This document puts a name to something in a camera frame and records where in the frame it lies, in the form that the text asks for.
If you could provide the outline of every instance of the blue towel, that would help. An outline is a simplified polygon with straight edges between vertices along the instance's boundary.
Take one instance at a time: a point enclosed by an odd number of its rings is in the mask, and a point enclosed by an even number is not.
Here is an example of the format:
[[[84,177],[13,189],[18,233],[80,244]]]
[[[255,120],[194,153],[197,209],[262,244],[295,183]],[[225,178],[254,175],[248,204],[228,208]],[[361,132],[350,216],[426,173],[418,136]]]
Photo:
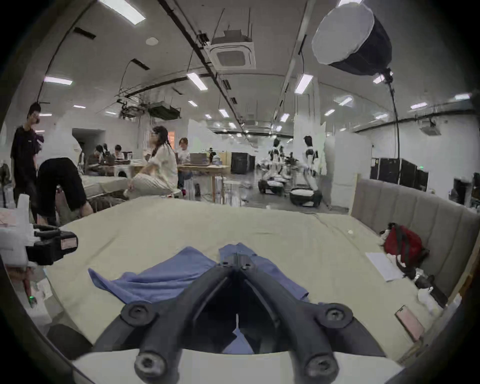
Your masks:
[[[248,255],[259,269],[278,281],[295,298],[308,300],[307,290],[288,279],[270,260],[258,256],[242,243],[228,244],[220,248],[219,252],[221,261],[232,253]],[[110,281],[91,268],[88,269],[88,273],[96,287],[109,291],[125,304],[138,300],[153,303],[177,297],[188,285],[215,265],[213,260],[200,251],[186,247],[172,258],[148,268],[138,275],[125,272],[119,279]],[[225,348],[223,353],[253,354],[252,348],[241,331],[236,328],[233,333],[237,338]]]

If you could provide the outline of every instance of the beige bedsheet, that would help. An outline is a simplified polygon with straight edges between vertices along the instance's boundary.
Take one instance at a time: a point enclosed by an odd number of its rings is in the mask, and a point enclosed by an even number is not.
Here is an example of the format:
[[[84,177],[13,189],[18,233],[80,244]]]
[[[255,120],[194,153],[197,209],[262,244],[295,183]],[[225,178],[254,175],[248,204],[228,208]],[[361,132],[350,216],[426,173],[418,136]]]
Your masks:
[[[96,288],[87,269],[115,279],[126,271],[139,273],[188,245],[218,260],[219,248],[244,243],[304,286],[312,302],[349,306],[394,360],[413,344],[395,312],[407,305],[425,328],[433,321],[409,280],[385,283],[365,256],[365,252],[380,251],[378,237],[350,216],[149,196],[65,228],[77,234],[79,248],[49,266],[47,275],[65,311],[92,343],[120,313],[123,303]]]
[[[125,177],[82,175],[82,184],[87,198],[90,198],[103,193],[125,190],[128,188],[128,179]]]

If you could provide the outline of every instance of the hair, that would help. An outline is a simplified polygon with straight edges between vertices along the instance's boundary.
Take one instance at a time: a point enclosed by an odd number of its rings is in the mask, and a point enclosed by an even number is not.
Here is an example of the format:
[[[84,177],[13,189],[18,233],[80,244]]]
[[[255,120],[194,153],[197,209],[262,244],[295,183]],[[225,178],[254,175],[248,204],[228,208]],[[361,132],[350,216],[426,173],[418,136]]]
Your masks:
[[[33,103],[30,108],[28,109],[28,114],[27,114],[27,118],[34,112],[38,112],[40,113],[42,111],[42,107],[40,106],[40,104],[38,104],[37,102]]]
[[[305,136],[303,139],[305,140],[305,144],[307,145],[307,147],[313,146],[311,136]]]
[[[153,133],[158,135],[158,139],[155,144],[155,149],[152,151],[152,157],[156,155],[156,152],[158,149],[163,145],[163,144],[168,144],[168,146],[171,148],[170,145],[170,140],[168,139],[168,131],[163,125],[158,125],[156,127],[153,127],[152,129]]]

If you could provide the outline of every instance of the pink phone case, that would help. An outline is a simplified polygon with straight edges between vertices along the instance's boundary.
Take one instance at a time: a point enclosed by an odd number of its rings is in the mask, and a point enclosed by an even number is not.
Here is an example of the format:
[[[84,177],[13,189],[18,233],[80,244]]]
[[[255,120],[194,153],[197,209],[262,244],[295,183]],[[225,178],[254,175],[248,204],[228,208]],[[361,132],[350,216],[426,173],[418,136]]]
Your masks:
[[[423,325],[420,324],[415,315],[412,313],[412,311],[408,309],[406,305],[404,305],[395,313],[395,316],[402,323],[403,327],[408,332],[412,340],[418,341],[420,339],[420,336],[423,335],[425,329],[423,328]]]

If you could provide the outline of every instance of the black shorts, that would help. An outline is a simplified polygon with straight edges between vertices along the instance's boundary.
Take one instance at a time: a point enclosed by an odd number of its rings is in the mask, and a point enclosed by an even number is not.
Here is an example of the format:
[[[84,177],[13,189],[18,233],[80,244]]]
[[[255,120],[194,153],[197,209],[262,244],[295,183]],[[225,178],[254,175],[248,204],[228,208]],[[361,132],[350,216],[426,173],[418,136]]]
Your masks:
[[[67,157],[46,160],[38,170],[36,193],[38,214],[55,217],[55,193],[61,186],[73,211],[87,202],[82,179],[75,164]]]

